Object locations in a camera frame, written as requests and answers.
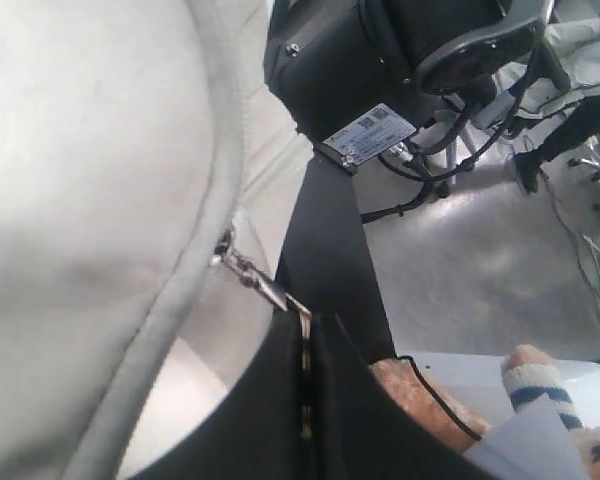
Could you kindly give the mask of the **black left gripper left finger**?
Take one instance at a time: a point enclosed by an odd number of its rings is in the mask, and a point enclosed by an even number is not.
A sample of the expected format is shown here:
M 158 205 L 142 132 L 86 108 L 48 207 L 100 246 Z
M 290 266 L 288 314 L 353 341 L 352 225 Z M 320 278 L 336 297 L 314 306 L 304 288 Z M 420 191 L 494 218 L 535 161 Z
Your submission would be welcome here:
M 125 452 L 122 479 L 299 479 L 303 468 L 297 313 L 276 312 L 232 387 L 176 340 Z

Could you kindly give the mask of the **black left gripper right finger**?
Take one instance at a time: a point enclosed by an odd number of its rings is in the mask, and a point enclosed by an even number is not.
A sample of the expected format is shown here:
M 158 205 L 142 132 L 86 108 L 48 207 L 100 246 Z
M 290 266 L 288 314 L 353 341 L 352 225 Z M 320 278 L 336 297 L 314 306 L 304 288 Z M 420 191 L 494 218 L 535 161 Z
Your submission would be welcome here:
M 311 326 L 312 437 L 318 479 L 483 479 L 376 381 L 335 316 Z

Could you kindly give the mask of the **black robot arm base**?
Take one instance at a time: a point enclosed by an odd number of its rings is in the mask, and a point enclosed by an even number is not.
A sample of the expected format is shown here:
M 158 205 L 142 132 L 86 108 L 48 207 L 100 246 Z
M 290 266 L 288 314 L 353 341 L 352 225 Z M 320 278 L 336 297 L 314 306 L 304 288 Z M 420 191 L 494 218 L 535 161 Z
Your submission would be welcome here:
M 549 1 L 275 1 L 273 93 L 324 155 L 357 166 L 412 136 L 453 95 L 475 111 L 493 75 L 540 42 Z

